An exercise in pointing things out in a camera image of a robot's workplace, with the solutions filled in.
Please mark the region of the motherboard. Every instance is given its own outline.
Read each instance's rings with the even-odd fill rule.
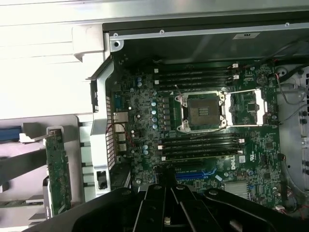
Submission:
[[[112,92],[114,140],[134,188],[170,164],[198,193],[220,188],[269,208],[282,203],[274,67],[240,69],[247,62],[123,72]]]

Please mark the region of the black ram slot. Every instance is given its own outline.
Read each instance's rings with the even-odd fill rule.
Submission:
[[[197,74],[203,74],[203,73],[230,73],[230,70],[226,68],[209,68],[209,69],[201,69],[201,70],[179,70],[179,71],[161,71],[159,72],[159,77],[165,77],[165,76],[176,76],[176,75],[197,75]]]
[[[214,142],[219,142],[219,143],[238,143],[237,139],[222,139],[222,140],[216,140],[216,141],[184,141],[182,143],[177,142],[177,143],[166,143],[163,144],[163,148],[169,148],[173,146],[187,146],[187,145],[202,145],[202,144],[208,144],[208,143],[214,143]]]
[[[178,160],[194,160],[194,159],[205,159],[211,157],[222,157],[222,156],[236,156],[240,155],[235,151],[225,151],[225,152],[217,152],[217,153],[203,153],[196,155],[182,155],[182,156],[166,156],[164,157],[164,161],[178,161]]]
[[[183,75],[183,76],[165,76],[165,77],[160,77],[158,80],[160,82],[166,82],[166,81],[179,81],[179,80],[207,80],[207,79],[218,79],[218,78],[224,78],[224,79],[229,79],[232,78],[233,75],[228,75],[225,73],[210,73],[210,74],[200,74],[200,75],[194,75],[194,76],[187,76],[187,75]]]
[[[227,146],[239,146],[239,143],[212,143],[212,144],[195,144],[195,145],[177,145],[177,146],[170,146],[170,147],[164,147],[163,153],[168,152],[170,150],[172,151],[194,151],[199,150],[202,148],[220,148],[220,147],[227,147]]]
[[[218,139],[203,139],[203,140],[184,140],[184,141],[174,141],[174,142],[165,142],[161,145],[163,147],[169,146],[182,146],[182,145],[195,145],[195,144],[206,144],[206,143],[226,143],[226,142],[238,142],[237,137],[232,138],[218,138]]]
[[[163,156],[181,156],[181,155],[194,155],[194,154],[204,154],[204,153],[217,153],[217,152],[228,152],[228,151],[238,151],[239,147],[220,147],[220,148],[207,148],[207,149],[199,149],[199,150],[190,150],[190,151],[164,151],[163,150]]]
[[[182,141],[194,141],[194,140],[208,140],[208,139],[216,139],[216,138],[240,138],[240,134],[237,133],[222,133],[222,134],[210,134],[210,135],[205,135],[203,137],[199,137],[199,138],[194,138],[194,136],[185,136],[185,137],[178,137],[178,138],[164,138],[162,139],[162,143],[164,144],[165,142],[182,142]]]
[[[192,80],[175,80],[175,81],[164,81],[159,82],[158,86],[172,86],[172,85],[202,85],[208,83],[218,83],[218,82],[228,82],[232,80],[228,80],[225,78],[217,78],[217,79],[192,79]]]
[[[213,82],[208,83],[207,85],[181,85],[177,86],[178,89],[201,89],[201,88],[209,88],[209,87],[225,87],[228,86],[228,82]],[[156,87],[157,91],[168,91],[168,90],[175,90],[175,86],[169,86],[169,87]]]

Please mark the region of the blue component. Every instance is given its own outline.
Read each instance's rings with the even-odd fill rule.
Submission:
[[[207,179],[209,175],[213,175],[216,171],[217,168],[214,168],[210,172],[200,171],[191,173],[176,173],[176,179],[177,180]]]
[[[0,141],[19,140],[21,126],[0,128]]]

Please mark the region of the green circuit board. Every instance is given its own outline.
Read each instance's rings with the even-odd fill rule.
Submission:
[[[46,157],[53,217],[71,207],[70,173],[61,129],[49,131],[46,138]]]
[[[124,73],[120,88],[112,93],[112,105],[114,112],[127,112],[128,118],[123,123],[126,131],[115,131],[115,146],[117,155],[131,162],[134,187],[153,183],[153,167],[169,162],[180,176],[178,182],[193,185],[199,193],[221,188],[269,208],[282,203],[276,80],[270,76],[274,68],[262,65],[243,70],[235,79],[224,82],[218,76],[210,80],[212,85],[201,79],[202,70],[222,68],[226,72],[233,63],[236,62],[161,65]],[[182,76],[187,79],[175,86],[173,81]],[[261,90],[262,99],[267,102],[260,126],[255,126],[259,110],[255,89]],[[213,116],[213,112],[222,113],[216,91],[219,95],[238,92],[231,99],[233,123],[245,126],[225,128]],[[185,94],[191,107],[183,107],[176,100]],[[184,117],[190,124],[190,133],[178,130]],[[229,145],[236,144],[237,151],[232,147],[215,156],[203,153],[211,140],[221,144],[218,149],[227,141]],[[167,144],[170,149],[162,151],[161,146]]]

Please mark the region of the sticker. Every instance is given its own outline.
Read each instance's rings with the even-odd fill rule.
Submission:
[[[239,163],[245,163],[246,157],[245,156],[239,156]]]
[[[222,178],[220,176],[218,176],[218,175],[216,175],[214,178],[216,178],[219,181],[222,181]]]

